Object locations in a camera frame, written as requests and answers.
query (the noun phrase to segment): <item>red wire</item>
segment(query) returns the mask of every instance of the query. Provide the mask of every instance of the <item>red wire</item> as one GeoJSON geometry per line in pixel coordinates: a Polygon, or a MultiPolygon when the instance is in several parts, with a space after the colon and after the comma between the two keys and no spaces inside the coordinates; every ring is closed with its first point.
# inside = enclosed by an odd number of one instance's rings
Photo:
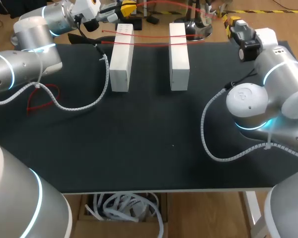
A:
{"type": "MultiPolygon", "coordinates": [[[[58,91],[58,95],[57,95],[57,97],[56,97],[56,100],[58,100],[58,98],[59,98],[59,96],[60,96],[60,90],[59,90],[59,88],[58,88],[56,85],[54,85],[54,84],[45,84],[45,86],[47,86],[47,87],[55,87],[55,88],[57,89],[57,91],[58,91]]],[[[35,93],[37,90],[38,90],[38,88],[35,88],[35,89],[33,90],[33,92],[32,92],[32,93],[30,94],[30,96],[29,96],[29,99],[28,99],[28,105],[27,105],[27,107],[26,107],[26,114],[27,114],[27,115],[28,115],[29,111],[36,110],[36,109],[40,109],[40,108],[43,108],[43,107],[46,107],[46,106],[48,106],[48,105],[53,104],[53,101],[50,101],[50,102],[48,102],[48,103],[45,103],[45,104],[42,104],[42,105],[39,105],[39,106],[30,107],[30,101],[31,101],[31,99],[32,99],[32,97],[33,97],[33,95],[34,95],[34,93],[35,93]]]]}
{"type": "Polygon", "coordinates": [[[203,36],[203,35],[179,35],[179,36],[142,36],[142,35],[133,35],[133,34],[126,34],[126,33],[120,33],[117,31],[107,31],[107,30],[102,30],[101,32],[109,32],[109,33],[116,33],[119,35],[124,35],[124,36],[135,36],[135,37],[145,37],[145,38],[170,38],[170,37],[186,37],[186,36],[203,36]]]}
{"type": "MultiPolygon", "coordinates": [[[[141,3],[137,4],[136,6],[142,6],[142,5],[145,5],[145,4],[152,4],[152,3],[159,3],[159,2],[160,3],[169,3],[169,4],[173,4],[173,5],[178,5],[178,6],[182,6],[182,7],[185,7],[185,8],[190,8],[190,9],[192,9],[194,11],[197,11],[197,12],[202,12],[200,9],[189,6],[187,4],[180,3],[180,2],[175,2],[175,1],[168,1],[168,0],[151,0],[151,1],[147,1],[147,2],[141,2],[141,3]]],[[[205,16],[209,16],[211,18],[218,18],[214,14],[205,14],[205,16]]]]}
{"type": "Polygon", "coordinates": [[[139,44],[139,43],[124,43],[124,42],[111,42],[111,41],[102,41],[102,44],[119,44],[119,45],[134,45],[134,46],[142,46],[142,47],[166,47],[166,46],[180,46],[180,45],[193,45],[193,44],[200,44],[204,41],[189,41],[186,43],[176,43],[176,44],[159,44],[159,45],[153,45],[153,44],[139,44]]]}

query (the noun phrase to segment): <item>white foam block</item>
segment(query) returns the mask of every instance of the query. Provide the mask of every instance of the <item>white foam block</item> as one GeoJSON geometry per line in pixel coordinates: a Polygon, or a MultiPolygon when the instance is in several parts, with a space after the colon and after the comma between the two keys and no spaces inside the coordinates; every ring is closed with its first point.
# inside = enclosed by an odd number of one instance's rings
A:
{"type": "MultiPolygon", "coordinates": [[[[133,34],[132,24],[118,24],[117,32],[133,34]]],[[[133,36],[120,35],[116,33],[115,42],[134,43],[133,36]]],[[[111,89],[114,92],[128,92],[131,65],[133,61],[134,45],[115,44],[111,56],[109,75],[111,89]]]]}
{"type": "MultiPolygon", "coordinates": [[[[170,23],[170,36],[185,35],[184,23],[170,23]]],[[[186,37],[170,37],[169,62],[170,62],[170,84],[172,91],[184,91],[188,89],[190,65],[186,37]]]]}

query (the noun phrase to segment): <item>white cable bundle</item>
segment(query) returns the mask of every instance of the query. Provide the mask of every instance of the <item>white cable bundle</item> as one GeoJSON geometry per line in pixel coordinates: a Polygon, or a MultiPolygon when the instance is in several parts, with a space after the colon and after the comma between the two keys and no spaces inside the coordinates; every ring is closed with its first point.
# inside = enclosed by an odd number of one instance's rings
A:
{"type": "Polygon", "coordinates": [[[139,195],[136,195],[134,193],[115,193],[112,196],[110,196],[102,206],[102,211],[105,214],[106,217],[102,217],[99,215],[98,210],[101,209],[101,204],[104,198],[104,193],[101,194],[94,194],[93,199],[93,209],[92,210],[87,204],[85,205],[85,208],[87,211],[91,213],[96,219],[100,221],[132,221],[132,222],[139,222],[147,213],[148,206],[151,206],[154,209],[154,213],[151,214],[153,217],[155,214],[157,215],[158,222],[159,222],[159,235],[158,238],[162,238],[163,236],[163,221],[162,216],[159,212],[159,199],[154,193],[150,193],[153,195],[156,199],[156,204],[151,202],[150,200],[141,197],[139,195]],[[115,200],[113,205],[109,207],[109,203],[115,200]],[[143,205],[143,211],[138,216],[130,216],[126,213],[129,213],[129,211],[132,209],[132,207],[138,203],[142,203],[143,205]]]}
{"type": "Polygon", "coordinates": [[[108,62],[108,58],[106,54],[103,54],[103,58],[101,58],[100,60],[105,60],[105,66],[106,66],[106,79],[105,79],[105,85],[104,85],[104,89],[102,91],[102,93],[100,94],[100,96],[97,98],[96,101],[94,101],[93,103],[86,105],[84,107],[80,107],[80,108],[66,108],[63,107],[59,104],[59,102],[56,100],[56,98],[54,97],[53,93],[50,91],[50,89],[48,89],[44,84],[40,83],[40,79],[42,76],[42,73],[40,73],[39,79],[37,82],[31,82],[26,84],[24,87],[22,87],[20,90],[18,90],[15,94],[13,94],[11,97],[9,97],[8,99],[1,101],[0,102],[0,106],[7,104],[9,102],[11,102],[12,100],[14,100],[17,96],[19,96],[21,93],[24,92],[24,90],[26,90],[28,87],[35,85],[36,87],[42,87],[50,96],[50,98],[52,99],[53,103],[59,108],[62,109],[64,111],[68,111],[68,112],[75,112],[75,111],[81,111],[81,110],[85,110],[88,108],[93,107],[94,105],[96,105],[104,96],[106,90],[107,90],[107,86],[108,86],[108,82],[109,82],[109,62],[108,62]]]}
{"type": "Polygon", "coordinates": [[[205,120],[205,115],[207,113],[207,110],[209,108],[209,106],[212,104],[212,102],[215,101],[216,98],[218,98],[220,95],[222,95],[224,92],[226,91],[226,89],[222,89],[221,91],[219,91],[214,97],[212,97],[209,102],[206,104],[204,110],[203,110],[203,113],[202,113],[202,117],[201,117],[201,140],[202,140],[202,144],[203,144],[203,147],[205,149],[205,151],[207,152],[207,154],[215,161],[218,161],[218,162],[229,162],[229,161],[233,161],[233,160],[236,160],[244,155],[247,155],[248,153],[252,152],[253,150],[256,150],[256,149],[259,149],[259,148],[263,148],[263,147],[266,147],[266,148],[270,148],[271,146],[272,147],[277,147],[277,148],[280,148],[282,150],[285,150],[286,152],[292,154],[292,155],[295,155],[298,157],[298,152],[286,147],[286,146],[283,146],[283,145],[280,145],[280,144],[277,144],[277,143],[271,143],[270,142],[270,138],[269,138],[269,142],[265,142],[265,143],[260,143],[260,144],[257,144],[257,145],[254,145],[250,148],[248,148],[247,150],[244,150],[243,152],[240,152],[239,154],[235,155],[235,156],[232,156],[232,157],[228,157],[228,158],[218,158],[216,156],[214,156],[208,149],[207,147],[207,144],[205,142],[205,137],[204,137],[204,120],[205,120]]]}

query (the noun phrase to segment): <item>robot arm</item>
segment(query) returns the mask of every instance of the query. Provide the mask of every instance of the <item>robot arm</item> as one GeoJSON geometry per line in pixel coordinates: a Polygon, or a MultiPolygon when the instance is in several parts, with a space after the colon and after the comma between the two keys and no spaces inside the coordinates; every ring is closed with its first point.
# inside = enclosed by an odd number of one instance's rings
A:
{"type": "Polygon", "coordinates": [[[102,7],[98,0],[63,0],[21,16],[13,27],[21,51],[0,52],[0,92],[60,70],[53,36],[75,30],[78,20],[93,31],[99,21],[115,22],[135,9],[128,0],[102,7]]]}
{"type": "Polygon", "coordinates": [[[273,30],[253,30],[243,20],[232,28],[242,61],[255,60],[260,85],[243,83],[232,88],[226,105],[241,133],[271,140],[298,151],[298,61],[279,46],[273,30]]]}
{"type": "Polygon", "coordinates": [[[136,9],[136,4],[131,0],[100,4],[99,0],[76,0],[75,4],[63,0],[28,12],[20,20],[41,16],[47,21],[51,34],[57,37],[77,28],[76,17],[81,17],[81,22],[87,31],[92,32],[99,26],[98,22],[116,22],[129,16],[136,9]]]}

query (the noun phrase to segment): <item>black mat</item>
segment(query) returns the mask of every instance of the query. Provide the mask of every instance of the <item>black mat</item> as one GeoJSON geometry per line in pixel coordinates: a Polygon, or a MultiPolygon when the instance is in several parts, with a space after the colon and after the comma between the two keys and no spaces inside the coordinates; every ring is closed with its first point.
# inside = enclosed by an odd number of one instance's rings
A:
{"type": "MultiPolygon", "coordinates": [[[[58,49],[63,69],[42,82],[59,87],[63,106],[94,101],[105,74],[97,51],[89,45],[58,49]]],[[[104,49],[110,58],[112,47],[104,49]]],[[[274,148],[218,163],[201,143],[205,104],[253,68],[253,62],[239,62],[237,50],[231,43],[189,45],[188,91],[171,92],[168,47],[135,47],[129,93],[109,86],[99,105],[83,113],[53,105],[27,116],[27,90],[0,107],[0,145],[61,192],[271,187],[298,171],[298,158],[274,148]]],[[[222,157],[257,143],[234,126],[225,97],[214,102],[205,125],[210,150],[222,157]]],[[[32,104],[43,98],[44,92],[36,94],[32,104]]]]}

